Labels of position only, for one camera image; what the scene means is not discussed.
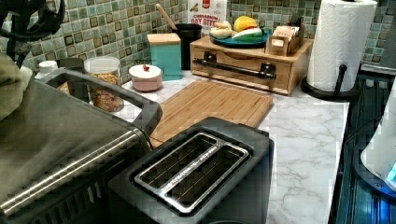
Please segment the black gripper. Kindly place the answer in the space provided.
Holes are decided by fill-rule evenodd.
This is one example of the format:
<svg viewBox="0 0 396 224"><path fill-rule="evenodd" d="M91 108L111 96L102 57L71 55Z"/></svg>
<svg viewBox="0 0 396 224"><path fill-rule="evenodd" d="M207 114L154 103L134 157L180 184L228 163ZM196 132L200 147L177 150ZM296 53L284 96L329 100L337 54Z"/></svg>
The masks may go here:
<svg viewBox="0 0 396 224"><path fill-rule="evenodd" d="M59 0L59 9L53 11L47 0L1 0L1 24L11 15L9 31L1 29L8 39L7 56L21 67L31 51L30 42L55 35L64 21L65 2Z"/></svg>

